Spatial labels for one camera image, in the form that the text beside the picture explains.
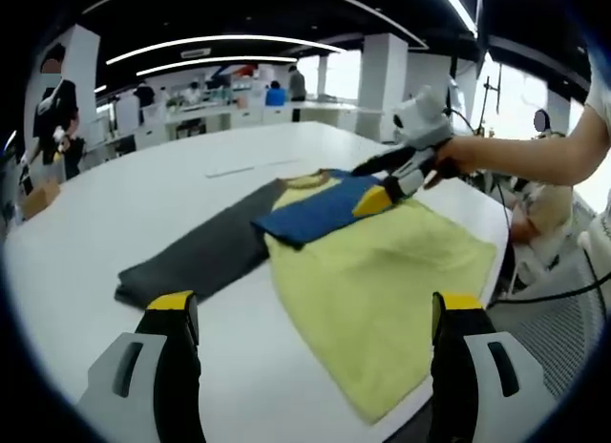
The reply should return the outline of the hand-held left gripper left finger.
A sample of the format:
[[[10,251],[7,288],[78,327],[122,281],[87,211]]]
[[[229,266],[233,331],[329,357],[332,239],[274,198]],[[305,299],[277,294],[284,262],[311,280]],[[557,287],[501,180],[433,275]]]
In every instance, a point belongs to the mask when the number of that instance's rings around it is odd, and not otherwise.
[[[197,299],[160,296],[93,362],[76,408],[108,442],[203,442]]]

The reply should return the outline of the person's right hand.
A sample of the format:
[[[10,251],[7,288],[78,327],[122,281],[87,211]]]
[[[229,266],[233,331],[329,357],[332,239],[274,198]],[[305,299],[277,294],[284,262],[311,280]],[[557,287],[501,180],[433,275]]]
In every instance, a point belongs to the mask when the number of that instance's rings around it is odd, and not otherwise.
[[[445,179],[473,173],[479,168],[477,149],[480,137],[452,137],[435,151],[433,176],[424,184],[429,190]]]

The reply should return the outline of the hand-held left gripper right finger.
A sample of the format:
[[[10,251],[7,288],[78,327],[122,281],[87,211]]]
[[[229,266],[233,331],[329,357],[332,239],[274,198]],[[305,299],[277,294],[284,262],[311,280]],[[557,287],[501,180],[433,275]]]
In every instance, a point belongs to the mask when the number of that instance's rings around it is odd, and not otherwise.
[[[432,296],[431,442],[524,442],[557,399],[537,359],[469,294]]]

